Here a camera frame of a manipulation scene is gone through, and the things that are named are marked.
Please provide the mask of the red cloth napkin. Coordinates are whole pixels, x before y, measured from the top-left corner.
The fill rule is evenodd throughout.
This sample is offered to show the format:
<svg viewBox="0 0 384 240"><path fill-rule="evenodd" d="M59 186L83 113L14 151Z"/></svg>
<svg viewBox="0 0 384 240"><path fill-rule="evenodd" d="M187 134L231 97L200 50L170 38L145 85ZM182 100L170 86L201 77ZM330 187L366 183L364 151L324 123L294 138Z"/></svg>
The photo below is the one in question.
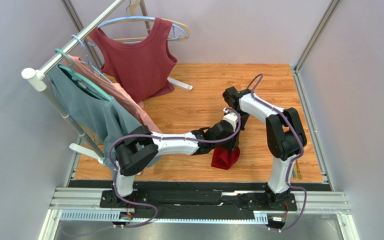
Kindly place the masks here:
<svg viewBox="0 0 384 240"><path fill-rule="evenodd" d="M237 163L240 154L241 151L238 146L235 150L227 150L223 147L217 147L213 151L211 166L217 169L229 170Z"/></svg>

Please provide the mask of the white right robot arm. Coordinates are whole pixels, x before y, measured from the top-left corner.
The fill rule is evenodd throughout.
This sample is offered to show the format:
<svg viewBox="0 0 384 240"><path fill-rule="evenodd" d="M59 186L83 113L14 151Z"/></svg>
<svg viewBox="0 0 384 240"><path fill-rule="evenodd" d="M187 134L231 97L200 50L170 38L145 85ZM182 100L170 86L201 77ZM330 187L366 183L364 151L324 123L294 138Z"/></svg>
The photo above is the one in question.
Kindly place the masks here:
<svg viewBox="0 0 384 240"><path fill-rule="evenodd" d="M274 208L286 201L293 165L303 154L307 138L298 111L284 109L258 97L250 89L227 88L222 94L228 106L240 116L239 129L243 131L249 116L265 124L267 146L273 155L270 178L265 189L265 202Z"/></svg>

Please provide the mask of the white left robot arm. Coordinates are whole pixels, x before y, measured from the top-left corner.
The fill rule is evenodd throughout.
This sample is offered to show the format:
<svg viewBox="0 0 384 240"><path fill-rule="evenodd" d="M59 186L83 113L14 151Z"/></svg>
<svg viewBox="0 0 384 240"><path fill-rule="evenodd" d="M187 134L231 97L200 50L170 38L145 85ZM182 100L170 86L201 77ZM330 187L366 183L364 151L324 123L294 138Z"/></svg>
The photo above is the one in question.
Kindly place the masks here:
<svg viewBox="0 0 384 240"><path fill-rule="evenodd" d="M133 192L138 173L154 165L165 155L206 155L213 149L232 141L238 135L241 117L232 108L225 108L220 122L183 134L152 132L140 126L129 135L116 140L108 151L115 168L113 191L121 199Z"/></svg>

